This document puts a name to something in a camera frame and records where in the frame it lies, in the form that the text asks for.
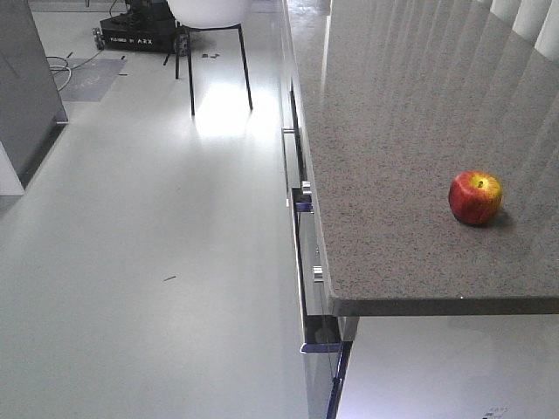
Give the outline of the black wheeled robot base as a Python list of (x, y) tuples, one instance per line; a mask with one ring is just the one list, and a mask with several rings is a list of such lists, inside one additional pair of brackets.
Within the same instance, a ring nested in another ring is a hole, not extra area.
[(186, 54), (186, 38), (177, 31), (177, 22), (167, 1), (125, 1), (127, 11), (110, 16), (93, 28), (97, 48)]

